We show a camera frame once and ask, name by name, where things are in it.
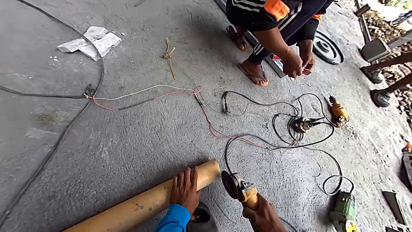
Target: blue shirt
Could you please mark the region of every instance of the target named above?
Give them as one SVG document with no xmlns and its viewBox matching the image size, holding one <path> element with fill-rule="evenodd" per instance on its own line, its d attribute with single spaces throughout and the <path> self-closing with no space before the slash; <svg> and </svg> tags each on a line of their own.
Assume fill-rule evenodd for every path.
<svg viewBox="0 0 412 232">
<path fill-rule="evenodd" d="M 171 204 L 166 216 L 160 220 L 154 232 L 186 232 L 190 220 L 189 211 L 178 204 Z"/>
</svg>

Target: yellow pipe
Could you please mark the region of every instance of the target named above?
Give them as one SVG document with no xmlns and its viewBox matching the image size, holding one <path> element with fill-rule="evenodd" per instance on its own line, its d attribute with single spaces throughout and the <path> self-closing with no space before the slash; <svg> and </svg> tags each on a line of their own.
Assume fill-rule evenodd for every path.
<svg viewBox="0 0 412 232">
<path fill-rule="evenodd" d="M 198 166 L 197 190 L 220 179 L 216 159 Z M 152 218 L 169 206 L 172 179 L 89 218 L 65 232 L 119 232 L 128 231 L 146 219 Z"/>
</svg>

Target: black rubber wheel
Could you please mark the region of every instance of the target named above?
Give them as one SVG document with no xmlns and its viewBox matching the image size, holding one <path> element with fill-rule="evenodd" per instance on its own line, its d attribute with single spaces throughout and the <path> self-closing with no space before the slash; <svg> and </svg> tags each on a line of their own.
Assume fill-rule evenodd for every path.
<svg viewBox="0 0 412 232">
<path fill-rule="evenodd" d="M 344 60 L 338 45 L 319 31 L 316 31 L 315 38 L 313 39 L 313 52 L 330 64 L 340 64 Z"/>
</svg>

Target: human hand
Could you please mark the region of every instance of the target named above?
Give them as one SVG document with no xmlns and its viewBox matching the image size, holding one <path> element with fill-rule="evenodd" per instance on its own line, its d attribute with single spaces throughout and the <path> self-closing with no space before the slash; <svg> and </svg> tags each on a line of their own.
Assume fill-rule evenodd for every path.
<svg viewBox="0 0 412 232">
<path fill-rule="evenodd" d="M 245 218 L 249 219 L 253 229 L 259 232 L 286 232 L 273 205 L 259 193 L 257 194 L 257 199 L 259 201 L 259 209 L 257 211 L 245 207 L 242 213 Z"/>
<path fill-rule="evenodd" d="M 308 69 L 312 72 L 315 67 L 315 58 L 312 52 L 313 41 L 312 40 L 302 40 L 299 42 L 299 56 L 302 59 L 303 69 Z"/>
<path fill-rule="evenodd" d="M 286 55 L 282 56 L 281 59 L 283 63 L 283 73 L 293 78 L 302 75 L 302 60 L 292 49 L 288 48 Z"/>
<path fill-rule="evenodd" d="M 184 173 L 173 177 L 172 191 L 170 192 L 170 204 L 179 204 L 185 207 L 190 215 L 199 205 L 200 191 L 197 190 L 197 167 L 193 170 L 187 168 Z"/>
</svg>

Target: gray concrete floor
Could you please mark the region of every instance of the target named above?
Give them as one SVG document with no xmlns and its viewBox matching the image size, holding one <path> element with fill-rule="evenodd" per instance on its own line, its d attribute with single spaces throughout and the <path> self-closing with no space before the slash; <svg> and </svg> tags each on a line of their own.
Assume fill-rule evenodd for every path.
<svg viewBox="0 0 412 232">
<path fill-rule="evenodd" d="M 400 192 L 407 220 L 412 222 L 412 195 L 397 177 L 400 150 L 405 145 L 400 136 L 410 138 L 410 129 L 395 107 L 379 109 L 369 99 L 369 90 L 383 85 L 374 86 L 359 71 L 365 65 L 357 50 L 363 38 L 351 12 L 353 2 L 333 3 L 319 27 L 342 48 L 344 63 L 333 66 L 317 59 L 314 72 L 296 81 L 279 79 L 264 64 L 270 78 L 265 88 L 252 84 L 238 69 L 237 64 L 250 52 L 241 52 L 228 39 L 228 21 L 213 0 L 42 0 L 35 4 L 80 31 L 104 26 L 122 38 L 104 58 L 107 72 L 98 96 L 116 97 L 156 84 L 201 85 L 203 96 L 215 109 L 224 90 L 239 91 L 261 102 L 295 104 L 306 92 L 336 96 L 349 110 L 351 121 L 313 147 L 332 153 L 344 175 L 354 181 L 360 228 L 383 231 L 384 226 L 397 225 L 382 190 Z M 78 52 L 56 49 L 76 38 L 65 27 L 12 0 L 1 1 L 0 19 L 1 85 L 35 93 L 82 94 L 88 83 L 97 83 L 97 63 Z M 160 57 L 165 37 L 176 47 L 172 57 L 177 81 L 171 77 L 167 60 Z M 59 62 L 50 56 L 57 56 Z M 86 64 L 73 63 L 80 59 Z M 168 91 L 158 88 L 105 104 L 124 106 Z M 317 100 L 304 99 L 305 112 L 317 116 Z M 232 113 L 240 114 L 247 101 L 230 96 L 229 103 Z M 0 92 L 1 211 L 84 104 L 84 99 Z M 245 115 L 229 117 L 207 110 L 215 125 L 229 134 L 254 133 L 284 145 L 276 138 L 271 119 L 276 112 L 291 112 L 287 107 L 249 105 Z M 279 127 L 285 128 L 285 123 L 279 120 Z M 329 128 L 318 126 L 303 142 L 317 141 L 328 132 Z M 189 95 L 170 95 L 124 111 L 91 105 L 2 230 L 63 230 L 211 156 L 224 170 L 225 144 L 226 140 L 211 135 L 201 109 Z M 320 189 L 325 178 L 337 174 L 329 157 L 306 149 L 269 152 L 240 142 L 229 152 L 232 169 L 255 183 L 280 216 L 300 230 L 333 231 L 327 220 L 330 198 Z M 228 196 L 220 181 L 202 191 L 201 201 L 211 209 L 220 231 L 251 231 L 241 217 L 241 205 Z M 151 231 L 160 218 L 156 216 L 135 231 Z"/>
</svg>

